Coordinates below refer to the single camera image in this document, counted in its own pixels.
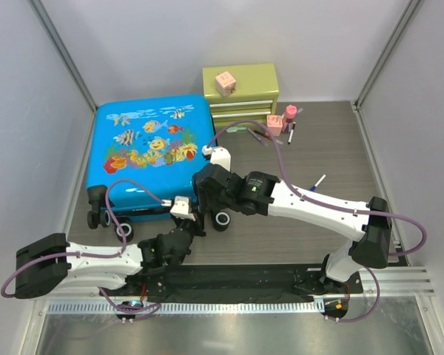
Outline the blue fish-print suitcase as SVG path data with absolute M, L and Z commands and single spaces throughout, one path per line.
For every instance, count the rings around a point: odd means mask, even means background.
M 95 117 L 87 166 L 90 229 L 112 225 L 114 214 L 134 236 L 134 223 L 170 216 L 161 200 L 198 198 L 193 175 L 208 164 L 202 149 L 215 135 L 207 100 L 177 95 L 110 102 Z

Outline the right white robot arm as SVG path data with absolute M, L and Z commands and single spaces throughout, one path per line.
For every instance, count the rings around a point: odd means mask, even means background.
M 241 177 L 210 163 L 194 174 L 193 186 L 203 210 L 230 209 L 244 215 L 286 217 L 332 230 L 347 243 L 323 260 L 315 290 L 334 293 L 361 268 L 384 269 L 389 263 L 391 221 L 387 202 L 340 200 L 289 188 L 286 181 L 264 172 Z

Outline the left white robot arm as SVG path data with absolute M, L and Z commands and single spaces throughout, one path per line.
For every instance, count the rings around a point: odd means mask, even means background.
M 191 254 L 194 237 L 203 237 L 204 218 L 174 219 L 166 234 L 120 247 L 86 246 L 50 234 L 16 252 L 14 297 L 33 299 L 56 289 L 97 287 L 132 296 L 144 279 L 179 267 Z

